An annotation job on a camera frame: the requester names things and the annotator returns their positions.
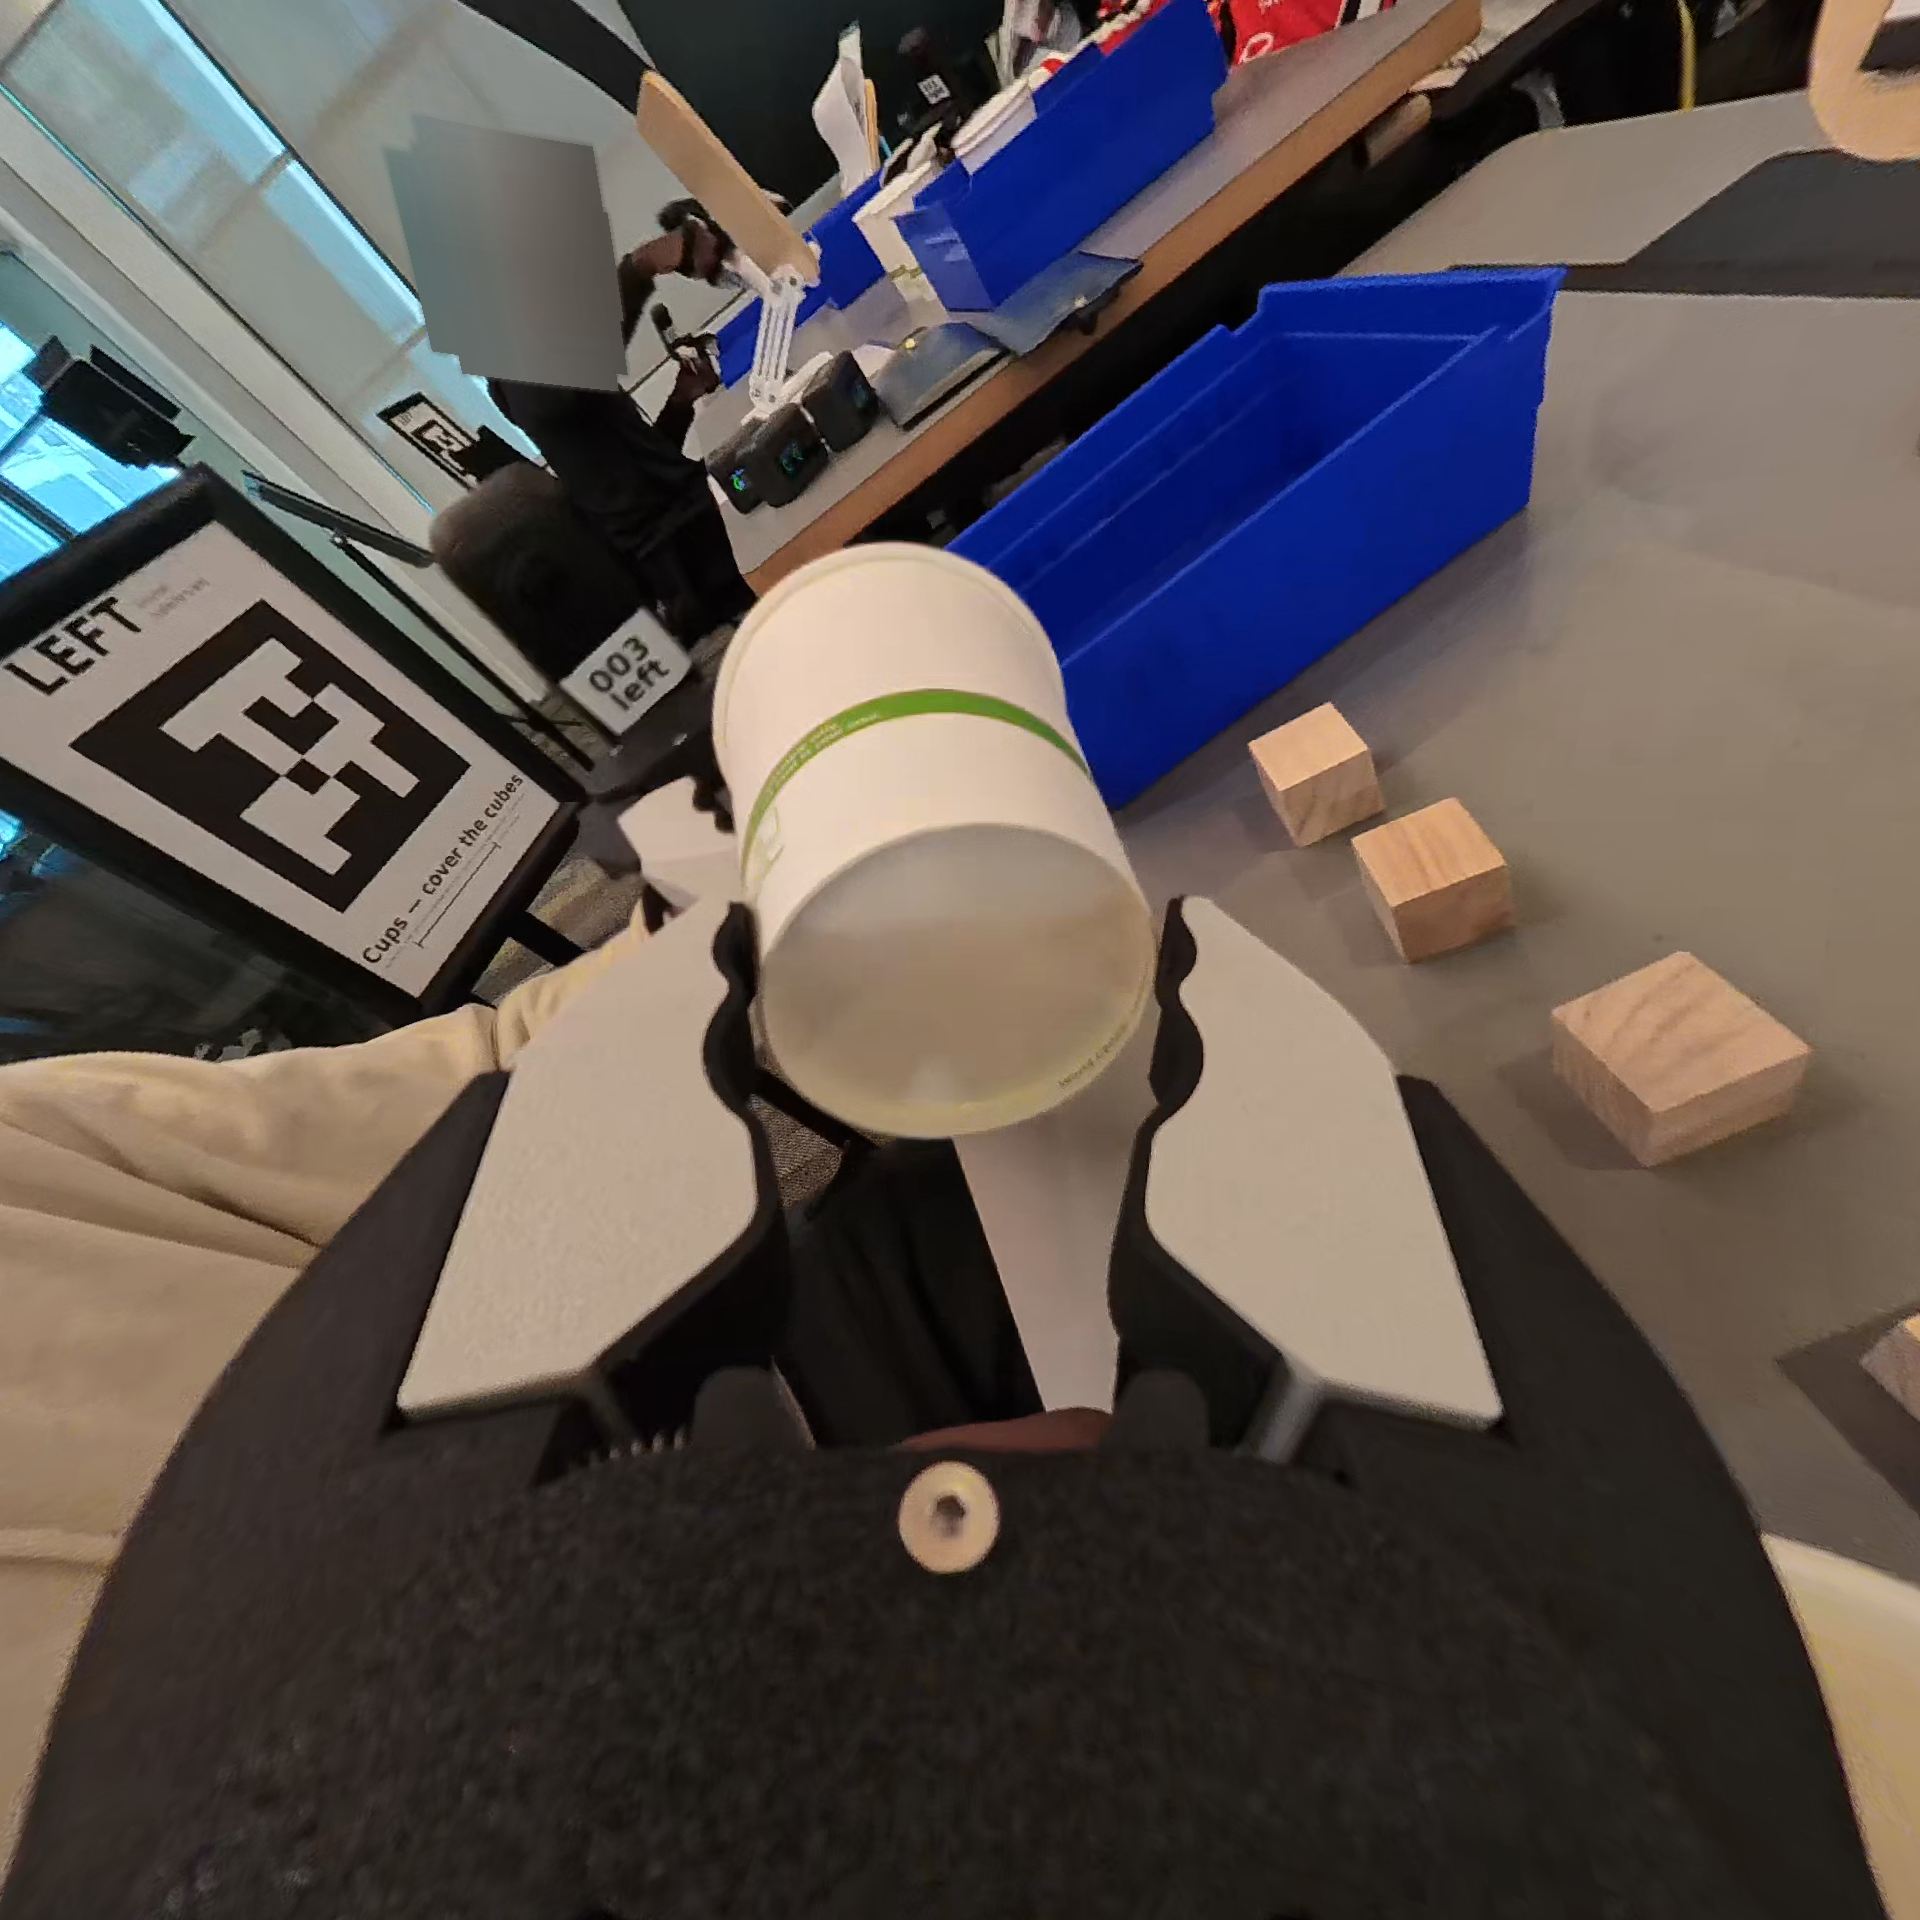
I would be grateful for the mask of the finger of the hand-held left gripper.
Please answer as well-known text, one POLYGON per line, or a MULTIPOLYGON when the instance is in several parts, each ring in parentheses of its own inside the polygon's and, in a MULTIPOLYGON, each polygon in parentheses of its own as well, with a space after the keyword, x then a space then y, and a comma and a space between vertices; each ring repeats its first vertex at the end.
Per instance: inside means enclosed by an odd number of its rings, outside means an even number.
POLYGON ((1045 1409, 1113 1409, 1109 1267, 1148 1065, 1125 1049, 1062 1106, 953 1145, 1045 1409))
POLYGON ((658 786, 617 805, 617 833, 667 911, 740 898, 735 838, 719 825, 717 805, 697 799, 695 786, 658 786))

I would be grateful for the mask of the white paper sheet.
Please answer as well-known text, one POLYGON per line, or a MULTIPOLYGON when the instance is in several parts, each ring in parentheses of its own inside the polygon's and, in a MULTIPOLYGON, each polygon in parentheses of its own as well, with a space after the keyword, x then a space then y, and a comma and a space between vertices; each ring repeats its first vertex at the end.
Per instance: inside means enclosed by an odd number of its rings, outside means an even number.
POLYGON ((878 90, 867 73, 858 21, 836 38, 831 66, 812 104, 812 127, 831 157, 844 198, 878 175, 878 90))

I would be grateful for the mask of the printed marker sign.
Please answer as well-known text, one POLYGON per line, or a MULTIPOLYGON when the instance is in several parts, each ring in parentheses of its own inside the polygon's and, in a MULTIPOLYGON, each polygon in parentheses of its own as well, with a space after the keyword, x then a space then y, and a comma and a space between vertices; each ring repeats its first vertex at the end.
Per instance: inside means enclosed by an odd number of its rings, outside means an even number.
POLYGON ((452 483, 476 485, 473 454, 479 448, 479 440, 436 400, 415 391, 383 406, 377 419, 452 483))

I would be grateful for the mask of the light wooden stand board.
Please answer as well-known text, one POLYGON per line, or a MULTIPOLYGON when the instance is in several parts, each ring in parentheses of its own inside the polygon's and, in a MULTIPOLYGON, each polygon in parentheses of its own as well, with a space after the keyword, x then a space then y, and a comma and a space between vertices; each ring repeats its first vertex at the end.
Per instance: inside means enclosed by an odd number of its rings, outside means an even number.
POLYGON ((1809 104, 1837 154, 1916 161, 1916 6, 1825 2, 1809 62, 1809 104))
POLYGON ((647 66, 635 105, 641 142, 660 161, 713 227, 731 243, 730 263, 748 283, 788 278, 803 289, 821 283, 812 243, 772 205, 745 166, 724 147, 692 105, 647 66))

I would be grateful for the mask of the white paper cup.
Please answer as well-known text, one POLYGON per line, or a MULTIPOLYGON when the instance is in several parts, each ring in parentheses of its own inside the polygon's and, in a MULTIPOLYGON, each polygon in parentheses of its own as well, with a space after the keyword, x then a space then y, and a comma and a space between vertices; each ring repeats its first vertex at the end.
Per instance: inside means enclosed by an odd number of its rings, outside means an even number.
POLYGON ((759 599, 710 697, 759 1037, 863 1135, 1045 1117, 1126 1047, 1154 913, 1039 623, 987 570, 867 545, 759 599))

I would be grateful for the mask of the person's right forearm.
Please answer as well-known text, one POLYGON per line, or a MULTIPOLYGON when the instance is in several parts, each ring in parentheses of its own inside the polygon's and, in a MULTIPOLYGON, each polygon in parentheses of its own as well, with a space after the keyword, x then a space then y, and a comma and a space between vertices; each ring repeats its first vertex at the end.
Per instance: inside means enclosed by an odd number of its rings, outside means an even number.
POLYGON ((1764 1536, 1827 1698, 1887 1915, 1918 1915, 1918 1589, 1849 1558, 1764 1536))

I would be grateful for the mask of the black metal rod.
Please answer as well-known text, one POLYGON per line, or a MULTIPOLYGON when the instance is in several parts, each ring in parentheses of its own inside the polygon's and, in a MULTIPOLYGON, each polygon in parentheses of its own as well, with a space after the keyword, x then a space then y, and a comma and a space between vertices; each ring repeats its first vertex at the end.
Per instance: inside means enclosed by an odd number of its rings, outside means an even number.
POLYGON ((346 542, 387 560, 395 560, 409 570, 433 570, 434 557, 418 542, 407 542, 383 527, 349 517, 329 507, 323 501, 305 496, 295 489, 277 485, 254 469, 243 471, 244 495, 263 511, 301 522, 335 542, 346 542))

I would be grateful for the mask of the dark rounded chair back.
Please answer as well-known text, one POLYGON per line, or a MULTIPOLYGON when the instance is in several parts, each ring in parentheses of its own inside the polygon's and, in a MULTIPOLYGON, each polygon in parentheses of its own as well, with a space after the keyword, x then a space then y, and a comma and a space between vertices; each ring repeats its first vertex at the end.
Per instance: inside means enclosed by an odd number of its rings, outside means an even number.
POLYGON ((633 579, 540 465, 508 465, 434 513, 439 570, 549 680, 633 613, 633 579))

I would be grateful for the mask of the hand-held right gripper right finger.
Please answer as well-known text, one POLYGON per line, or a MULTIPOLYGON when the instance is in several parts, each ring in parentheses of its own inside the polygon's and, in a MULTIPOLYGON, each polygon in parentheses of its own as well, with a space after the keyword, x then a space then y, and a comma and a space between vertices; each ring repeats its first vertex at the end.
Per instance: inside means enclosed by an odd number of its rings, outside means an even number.
POLYGON ((1293 1459, 1330 1406, 1487 1434, 1505 1406, 1397 1071, 1305 973, 1171 903, 1153 1110, 1110 1245, 1118 1406, 1293 1459))

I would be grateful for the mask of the dark blue pouch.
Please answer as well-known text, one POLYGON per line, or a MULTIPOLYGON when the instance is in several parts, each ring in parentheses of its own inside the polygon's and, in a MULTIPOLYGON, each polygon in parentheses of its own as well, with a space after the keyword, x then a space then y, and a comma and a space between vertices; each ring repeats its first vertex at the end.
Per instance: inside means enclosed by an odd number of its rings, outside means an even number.
POLYGON ((1091 336, 1141 270, 1137 256, 1077 249, 966 323, 1006 355, 1026 359, 1062 333, 1091 336))
POLYGON ((885 417, 910 430, 1009 359, 990 333, 945 321, 915 327, 897 345, 861 351, 859 366, 885 417))

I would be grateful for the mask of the wood-edged grey table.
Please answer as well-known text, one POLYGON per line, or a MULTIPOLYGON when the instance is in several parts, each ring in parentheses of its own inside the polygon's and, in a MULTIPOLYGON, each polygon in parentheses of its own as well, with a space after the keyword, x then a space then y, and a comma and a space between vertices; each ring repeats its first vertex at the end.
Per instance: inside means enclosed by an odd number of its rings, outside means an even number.
POLYGON ((1479 2, 1402 2, 1237 66, 1215 95, 1214 134, 1087 237, 1091 253, 1138 263, 1094 329, 1062 327, 1026 357, 998 361, 911 427, 878 424, 796 503, 730 515, 727 534, 749 585, 772 591, 918 495, 1314 167, 1397 111, 1479 32, 1479 2))

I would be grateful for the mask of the blue plastic bin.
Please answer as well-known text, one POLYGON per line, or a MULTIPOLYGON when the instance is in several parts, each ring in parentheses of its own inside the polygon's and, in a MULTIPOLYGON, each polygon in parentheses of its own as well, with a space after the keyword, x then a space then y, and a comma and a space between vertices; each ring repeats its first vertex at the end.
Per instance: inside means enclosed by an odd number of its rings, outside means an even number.
POLYGON ((985 314, 1077 253, 1215 129, 1228 57, 1204 2, 1171 2, 1077 54, 993 159, 930 178, 901 239, 951 314, 985 314))
MULTIPOLYGON (((878 192, 881 178, 873 176, 806 229, 806 240, 821 254, 823 278, 803 293, 796 327, 803 327, 823 306, 850 306, 883 278, 881 258, 863 232, 858 227, 858 213, 863 211, 878 192)), ((759 321, 761 303, 749 298, 717 329, 717 370, 724 387, 738 384, 749 373, 759 321)))
POLYGON ((1563 267, 1267 286, 951 542, 1119 809, 1530 503, 1563 267))

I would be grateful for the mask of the white tablet stand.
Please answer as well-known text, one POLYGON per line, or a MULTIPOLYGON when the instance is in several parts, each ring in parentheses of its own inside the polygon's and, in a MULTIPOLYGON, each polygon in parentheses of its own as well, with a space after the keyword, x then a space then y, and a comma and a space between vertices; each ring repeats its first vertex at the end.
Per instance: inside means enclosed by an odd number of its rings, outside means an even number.
POLYGON ((819 281, 819 261, 803 249, 803 267, 781 263, 766 272, 748 256, 735 254, 733 267, 742 286, 759 303, 756 343, 749 370, 749 421, 770 419, 787 406, 791 377, 791 352, 799 326, 799 306, 806 290, 819 281))

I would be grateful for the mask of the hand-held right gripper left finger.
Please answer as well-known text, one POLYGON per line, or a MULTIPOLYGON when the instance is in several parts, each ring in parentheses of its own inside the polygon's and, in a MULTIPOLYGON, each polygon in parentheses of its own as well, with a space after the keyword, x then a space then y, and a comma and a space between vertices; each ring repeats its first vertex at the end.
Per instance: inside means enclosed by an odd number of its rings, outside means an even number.
POLYGON ((751 913, 702 902, 518 1055, 398 1413, 572 1401, 663 1449, 713 1377, 770 1370, 787 1227, 751 1113, 751 913))

